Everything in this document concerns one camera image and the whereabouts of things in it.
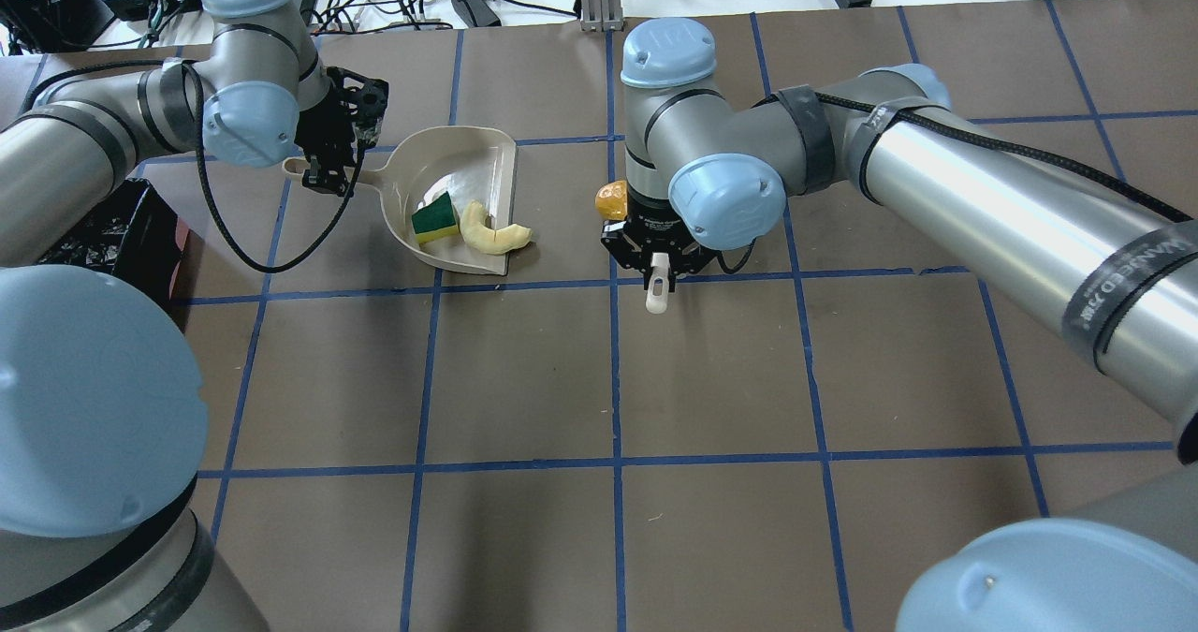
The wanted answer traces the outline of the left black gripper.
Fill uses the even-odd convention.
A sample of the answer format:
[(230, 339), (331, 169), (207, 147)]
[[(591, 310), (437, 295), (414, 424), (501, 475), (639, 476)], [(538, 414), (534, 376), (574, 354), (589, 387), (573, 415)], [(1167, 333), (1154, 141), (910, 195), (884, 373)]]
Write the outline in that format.
[(304, 154), (302, 184), (321, 194), (351, 196), (365, 150), (379, 141), (391, 86), (353, 69), (326, 69), (325, 97), (300, 113), (296, 145)]

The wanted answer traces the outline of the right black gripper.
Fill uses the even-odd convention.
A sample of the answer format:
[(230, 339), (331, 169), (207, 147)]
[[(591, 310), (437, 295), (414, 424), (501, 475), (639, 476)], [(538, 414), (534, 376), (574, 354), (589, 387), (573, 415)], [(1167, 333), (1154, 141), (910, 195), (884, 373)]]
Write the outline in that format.
[(667, 200), (630, 194), (627, 215), (621, 221), (603, 221), (603, 247), (617, 265), (637, 271), (645, 286), (651, 285), (654, 254), (668, 259), (668, 287), (677, 286), (678, 276), (697, 274), (716, 253), (701, 245)]

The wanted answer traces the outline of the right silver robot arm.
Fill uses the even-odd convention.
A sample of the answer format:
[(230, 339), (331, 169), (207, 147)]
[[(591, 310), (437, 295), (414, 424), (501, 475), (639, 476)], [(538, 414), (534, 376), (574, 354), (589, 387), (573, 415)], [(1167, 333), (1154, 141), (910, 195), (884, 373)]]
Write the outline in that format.
[(1180, 469), (1004, 525), (928, 569), (898, 631), (1193, 631), (1194, 218), (1064, 154), (955, 116), (921, 63), (787, 87), (744, 111), (714, 35), (642, 22), (621, 60), (627, 193), (603, 244), (662, 312), (680, 274), (749, 247), (789, 198), (855, 186), (963, 261), (1174, 427)]

